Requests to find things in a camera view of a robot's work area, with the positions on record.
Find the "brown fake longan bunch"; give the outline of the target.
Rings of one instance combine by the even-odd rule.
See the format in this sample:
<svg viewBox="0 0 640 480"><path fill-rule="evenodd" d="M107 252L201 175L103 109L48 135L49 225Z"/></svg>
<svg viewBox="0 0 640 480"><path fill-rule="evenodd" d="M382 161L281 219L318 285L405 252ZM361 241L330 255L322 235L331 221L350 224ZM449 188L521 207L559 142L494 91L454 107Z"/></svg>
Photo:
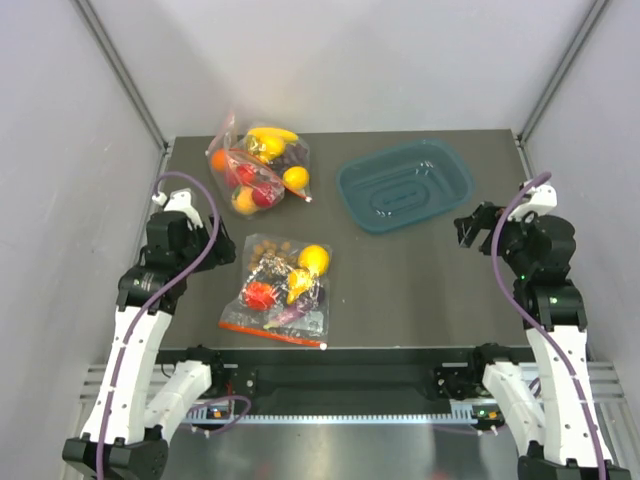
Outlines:
<svg viewBox="0 0 640 480"><path fill-rule="evenodd" d="M252 247L247 269L254 271L261 269L268 274L285 274L295 266L295 257L291 253L292 245L289 241L276 243L263 240Z"/></svg>

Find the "purple fake eggplant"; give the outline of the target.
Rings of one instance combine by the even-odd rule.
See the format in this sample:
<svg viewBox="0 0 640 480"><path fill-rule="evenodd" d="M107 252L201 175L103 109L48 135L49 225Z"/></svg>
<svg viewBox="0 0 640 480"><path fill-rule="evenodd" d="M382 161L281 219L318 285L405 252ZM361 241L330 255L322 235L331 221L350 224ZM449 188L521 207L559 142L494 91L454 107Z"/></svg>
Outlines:
<svg viewBox="0 0 640 480"><path fill-rule="evenodd" d="M263 328L269 330L289 325L309 313L314 306L315 301L311 298L298 298L293 304L286 307L280 313L271 316Z"/></svg>

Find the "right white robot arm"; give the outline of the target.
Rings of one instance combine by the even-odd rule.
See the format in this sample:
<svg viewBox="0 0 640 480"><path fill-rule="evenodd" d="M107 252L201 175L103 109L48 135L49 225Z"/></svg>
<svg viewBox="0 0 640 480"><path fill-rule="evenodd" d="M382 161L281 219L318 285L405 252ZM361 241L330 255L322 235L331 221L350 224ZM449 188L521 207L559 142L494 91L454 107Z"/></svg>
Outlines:
<svg viewBox="0 0 640 480"><path fill-rule="evenodd" d="M474 349L467 384L497 403L516 443L519 478L629 479L608 450L594 407L584 301L568 277L575 229L554 215L530 211L508 220L505 213L483 202L454 225L464 248L487 231L480 252L513 271L507 298L522 317L540 391L532 391L512 350L497 344Z"/></svg>

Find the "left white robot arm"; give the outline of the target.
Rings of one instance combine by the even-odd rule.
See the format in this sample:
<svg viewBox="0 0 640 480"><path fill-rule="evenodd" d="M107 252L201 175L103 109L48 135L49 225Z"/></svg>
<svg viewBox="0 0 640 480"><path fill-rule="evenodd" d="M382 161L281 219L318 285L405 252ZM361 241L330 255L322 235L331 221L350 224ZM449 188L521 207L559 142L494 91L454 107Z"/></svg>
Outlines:
<svg viewBox="0 0 640 480"><path fill-rule="evenodd" d="M66 440L63 460L87 479L158 479L169 444L200 398L224 396L228 376L219 353L190 347L150 392L162 339L190 275L231 264L236 247L217 214L194 223L181 211L153 214L146 243L118 281L115 331L94 407Z"/></svg>

